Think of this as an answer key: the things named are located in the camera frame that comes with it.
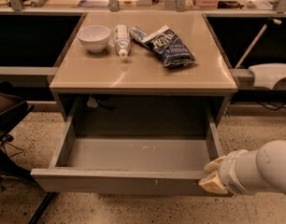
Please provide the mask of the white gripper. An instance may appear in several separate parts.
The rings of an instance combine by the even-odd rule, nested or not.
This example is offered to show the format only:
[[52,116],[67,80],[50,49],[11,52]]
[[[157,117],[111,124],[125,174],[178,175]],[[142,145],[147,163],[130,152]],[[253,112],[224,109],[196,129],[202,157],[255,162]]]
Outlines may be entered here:
[[259,187],[256,155],[257,151],[241,149],[220,156],[205,165],[204,171],[209,175],[199,181],[199,186],[215,194],[227,194],[228,190],[235,195],[255,194]]

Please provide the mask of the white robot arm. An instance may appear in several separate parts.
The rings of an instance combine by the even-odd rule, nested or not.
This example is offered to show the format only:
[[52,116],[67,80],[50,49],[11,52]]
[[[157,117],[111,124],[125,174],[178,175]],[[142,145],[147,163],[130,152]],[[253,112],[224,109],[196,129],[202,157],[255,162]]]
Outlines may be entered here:
[[199,186],[210,193],[286,195],[286,141],[271,141],[253,151],[233,151],[208,163],[204,171],[207,177],[199,181]]

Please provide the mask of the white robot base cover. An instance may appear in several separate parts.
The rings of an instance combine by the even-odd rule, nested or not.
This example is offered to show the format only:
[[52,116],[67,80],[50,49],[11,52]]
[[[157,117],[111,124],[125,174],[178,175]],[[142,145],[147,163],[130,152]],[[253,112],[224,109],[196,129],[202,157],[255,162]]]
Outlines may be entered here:
[[249,67],[253,74],[253,86],[272,90],[275,85],[286,78],[286,63],[264,63]]

